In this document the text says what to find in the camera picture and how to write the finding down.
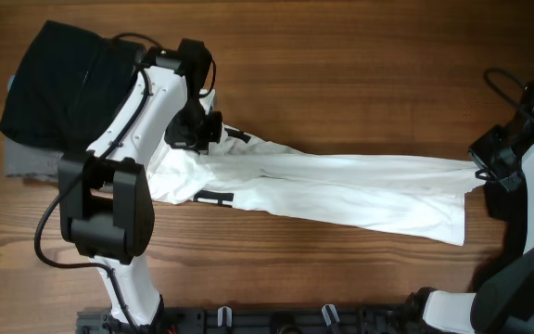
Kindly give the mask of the white t-shirt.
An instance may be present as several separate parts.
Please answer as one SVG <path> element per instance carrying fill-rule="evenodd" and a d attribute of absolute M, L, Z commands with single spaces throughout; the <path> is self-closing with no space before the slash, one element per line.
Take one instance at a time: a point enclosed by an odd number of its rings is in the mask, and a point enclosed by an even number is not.
<path fill-rule="evenodd" d="M 461 246 L 472 161 L 406 155 L 312 155 L 222 127 L 207 154 L 160 142 L 151 197 L 356 226 Z"/>

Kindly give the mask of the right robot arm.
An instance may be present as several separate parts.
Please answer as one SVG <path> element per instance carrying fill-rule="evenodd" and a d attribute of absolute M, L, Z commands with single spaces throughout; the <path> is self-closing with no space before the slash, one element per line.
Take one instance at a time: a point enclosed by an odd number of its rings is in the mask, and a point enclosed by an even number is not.
<path fill-rule="evenodd" d="M 514 118 L 468 150 L 485 183 L 489 215 L 509 226 L 509 261 L 472 293 L 412 294 L 402 324 L 418 333 L 534 333 L 534 81 L 521 88 L 520 100 L 511 103 Z"/>

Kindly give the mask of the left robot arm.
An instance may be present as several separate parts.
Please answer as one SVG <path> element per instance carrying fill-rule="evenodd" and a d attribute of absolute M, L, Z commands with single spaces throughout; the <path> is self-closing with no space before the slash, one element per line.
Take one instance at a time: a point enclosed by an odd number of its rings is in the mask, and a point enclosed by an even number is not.
<path fill-rule="evenodd" d="M 162 333 L 164 304 L 145 251 L 155 213 L 146 168 L 160 144 L 205 154 L 222 134 L 213 110 L 215 62 L 200 41 L 175 50 L 151 47 L 136 66 L 136 82 L 113 123 L 80 154 L 58 165 L 60 231 L 104 280 L 111 307 L 79 333 Z"/>

